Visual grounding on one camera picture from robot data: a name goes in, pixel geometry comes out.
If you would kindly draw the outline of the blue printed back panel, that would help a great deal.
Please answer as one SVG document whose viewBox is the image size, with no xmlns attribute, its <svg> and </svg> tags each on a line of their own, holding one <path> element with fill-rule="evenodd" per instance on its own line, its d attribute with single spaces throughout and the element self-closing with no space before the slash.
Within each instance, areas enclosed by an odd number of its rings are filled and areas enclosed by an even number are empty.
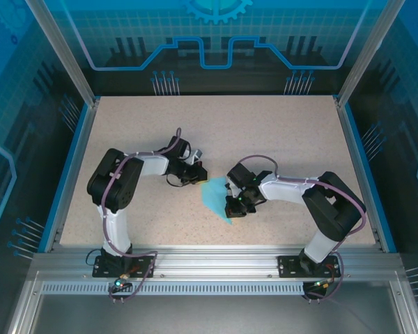
<svg viewBox="0 0 418 334">
<path fill-rule="evenodd" d="M 385 0 L 53 0 L 96 95 L 339 92 Z"/>
</svg>

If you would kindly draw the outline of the blue printed side panel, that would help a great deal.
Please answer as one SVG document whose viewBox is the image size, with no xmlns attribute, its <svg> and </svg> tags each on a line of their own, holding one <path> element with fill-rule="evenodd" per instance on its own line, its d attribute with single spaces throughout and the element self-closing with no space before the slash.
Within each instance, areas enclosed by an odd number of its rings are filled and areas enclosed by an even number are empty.
<svg viewBox="0 0 418 334">
<path fill-rule="evenodd" d="M 38 251 L 85 107 L 26 0 L 0 0 L 0 334 Z"/>
<path fill-rule="evenodd" d="M 418 0 L 404 0 L 348 106 L 418 307 Z"/>
</svg>

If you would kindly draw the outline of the aluminium front rail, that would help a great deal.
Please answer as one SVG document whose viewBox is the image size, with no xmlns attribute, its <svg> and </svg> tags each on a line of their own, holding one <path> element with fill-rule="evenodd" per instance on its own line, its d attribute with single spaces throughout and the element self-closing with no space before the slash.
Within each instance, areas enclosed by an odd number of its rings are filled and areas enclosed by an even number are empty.
<svg viewBox="0 0 418 334">
<path fill-rule="evenodd" d="M 300 245 L 267 246 L 154 246 L 158 252 L 155 281 L 277 280 L 277 257 L 299 255 Z M 59 247 L 33 256 L 29 280 L 90 280 L 85 263 L 89 248 Z M 345 281 L 392 281 L 406 277 L 401 256 L 375 246 L 345 245 L 339 249 Z"/>
</svg>

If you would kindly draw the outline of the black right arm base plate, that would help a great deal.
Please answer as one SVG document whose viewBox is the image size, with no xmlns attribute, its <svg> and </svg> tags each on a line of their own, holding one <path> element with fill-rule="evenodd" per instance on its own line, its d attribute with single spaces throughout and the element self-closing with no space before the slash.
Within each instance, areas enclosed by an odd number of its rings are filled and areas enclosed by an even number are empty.
<svg viewBox="0 0 418 334">
<path fill-rule="evenodd" d="M 277 258 L 280 278 L 340 278 L 339 258 L 328 255 L 321 263 L 301 259 L 298 255 L 282 255 Z"/>
</svg>

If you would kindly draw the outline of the blue edged side rail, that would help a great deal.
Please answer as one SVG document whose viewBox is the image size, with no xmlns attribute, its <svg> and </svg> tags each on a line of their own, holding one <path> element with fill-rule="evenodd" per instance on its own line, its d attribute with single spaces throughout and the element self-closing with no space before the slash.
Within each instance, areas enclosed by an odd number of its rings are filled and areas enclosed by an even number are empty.
<svg viewBox="0 0 418 334">
<path fill-rule="evenodd" d="M 333 95 L 339 120 L 343 129 L 346 143 L 350 152 L 357 181 L 362 193 L 369 225 L 376 232 L 380 248 L 385 253 L 396 253 L 398 250 L 385 215 L 376 183 L 374 181 L 369 161 L 364 151 L 355 119 L 348 103 L 341 106 L 337 101 L 337 95 Z"/>
<path fill-rule="evenodd" d="M 51 251 L 58 230 L 62 229 L 65 224 L 98 103 L 99 101 L 94 106 L 85 104 L 82 109 L 38 246 L 38 253 Z"/>
</svg>

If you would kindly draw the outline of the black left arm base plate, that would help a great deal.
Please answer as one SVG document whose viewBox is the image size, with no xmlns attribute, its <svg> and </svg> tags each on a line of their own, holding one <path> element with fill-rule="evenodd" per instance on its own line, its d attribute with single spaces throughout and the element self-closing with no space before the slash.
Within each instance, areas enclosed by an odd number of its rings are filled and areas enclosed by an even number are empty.
<svg viewBox="0 0 418 334">
<path fill-rule="evenodd" d="M 133 258 L 99 255 L 94 260 L 92 276 L 118 278 L 127 274 L 130 278 L 143 278 L 153 260 L 153 256 Z"/>
</svg>

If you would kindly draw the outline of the aluminium corner post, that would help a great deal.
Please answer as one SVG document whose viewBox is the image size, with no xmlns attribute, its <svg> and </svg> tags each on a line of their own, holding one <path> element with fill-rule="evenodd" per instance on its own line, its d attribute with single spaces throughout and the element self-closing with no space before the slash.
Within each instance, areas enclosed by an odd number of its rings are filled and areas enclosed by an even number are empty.
<svg viewBox="0 0 418 334">
<path fill-rule="evenodd" d="M 379 50 L 382 41 L 387 35 L 387 32 L 392 26 L 404 3 L 405 0 L 387 0 L 385 7 L 369 34 L 369 37 L 367 38 L 359 56 L 357 57 L 355 64 L 339 91 L 336 98 L 337 107 L 343 108 L 350 99 L 350 96 L 356 89 L 376 52 Z"/>
<path fill-rule="evenodd" d="M 43 0 L 25 0 L 25 2 L 82 99 L 88 107 L 94 108 L 96 97 L 45 2 Z"/>
</svg>

